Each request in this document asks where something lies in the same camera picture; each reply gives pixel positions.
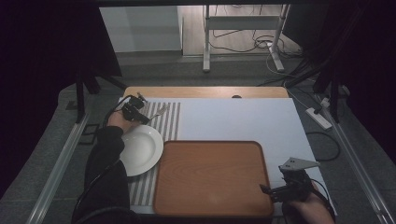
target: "metal frame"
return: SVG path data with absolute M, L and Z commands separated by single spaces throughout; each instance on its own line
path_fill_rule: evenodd
M 347 135 L 345 134 L 341 124 L 335 122 L 335 120 L 332 118 L 331 113 L 327 109 L 324 109 L 323 111 L 326 119 L 328 119 L 332 124 L 334 132 L 337 138 L 340 140 L 341 145 L 343 146 L 346 158 L 348 159 L 353 172 L 358 178 L 358 181 L 361 184 L 361 188 L 363 189 L 370 204 L 372 205 L 375 214 L 378 216 L 379 221 L 383 224 L 395 223 L 395 219 L 389 211 L 384 198 L 382 197 L 372 178 L 367 173 L 366 169 L 361 163 L 361 159 L 359 159 L 359 156 L 356 153 L 356 149 L 349 142 L 349 139 L 347 138 Z
M 93 100 L 93 95 L 89 95 L 87 100 L 86 113 L 81 118 L 80 123 L 75 123 L 73 130 L 69 134 L 69 137 L 64 144 L 64 148 L 62 149 L 61 154 L 59 155 L 59 158 L 56 161 L 49 175 L 46 185 L 41 190 L 40 196 L 35 202 L 35 207 L 33 208 L 26 223 L 36 224 L 43 222 L 44 217 L 50 208 L 50 204 L 55 195 L 55 192 L 58 189 L 62 178 L 64 177 L 64 172 L 74 153 L 74 150 L 78 143 L 78 139 L 81 136 L 85 125 L 87 124 L 88 118 L 90 117 Z
M 273 43 L 268 43 L 268 49 L 274 60 L 276 71 L 284 72 L 279 59 L 277 42 L 279 40 L 289 5 L 282 8 L 280 16 L 214 16 L 209 15 L 209 5 L 206 5 L 205 14 L 205 45 L 204 45 L 204 72 L 210 71 L 210 30 L 276 30 Z

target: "white plate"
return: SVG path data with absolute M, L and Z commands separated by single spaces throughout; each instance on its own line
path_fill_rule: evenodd
M 163 137 L 148 125 L 140 125 L 122 136 L 125 149 L 120 154 L 128 176 L 151 169 L 163 154 Z

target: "person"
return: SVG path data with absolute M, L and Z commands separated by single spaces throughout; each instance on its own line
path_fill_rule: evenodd
M 126 120 L 122 112 L 117 111 L 110 115 L 106 127 L 98 131 L 97 144 L 85 167 L 84 191 L 76 203 L 73 224 L 141 222 L 130 210 L 127 174 L 120 161 L 124 149 L 121 137 L 138 125 L 140 122 Z M 306 201 L 290 202 L 290 205 L 310 224 L 334 223 L 324 202 L 313 193 Z

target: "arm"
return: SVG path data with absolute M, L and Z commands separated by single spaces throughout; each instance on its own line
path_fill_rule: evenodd
M 115 112 L 110 116 L 107 126 L 98 132 L 97 144 L 93 147 L 85 168 L 84 192 L 80 203 L 76 204 L 72 223 L 103 208 L 117 206 L 129 210 L 127 175 L 119 158 L 124 149 L 122 135 L 137 125 L 136 122 L 125 120 L 121 112 Z M 131 221 L 125 213 L 111 212 L 90 218 L 84 223 Z

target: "human hand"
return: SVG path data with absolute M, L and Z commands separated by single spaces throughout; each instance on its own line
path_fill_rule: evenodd
M 126 133 L 133 127 L 139 126 L 141 123 L 140 121 L 136 120 L 126 120 L 122 115 L 122 111 L 113 112 L 107 121 L 107 126 L 117 126 L 122 128 L 123 132 Z
M 314 193 L 311 193 L 304 202 L 293 201 L 289 204 L 295 207 L 309 224 L 334 224 L 325 203 Z

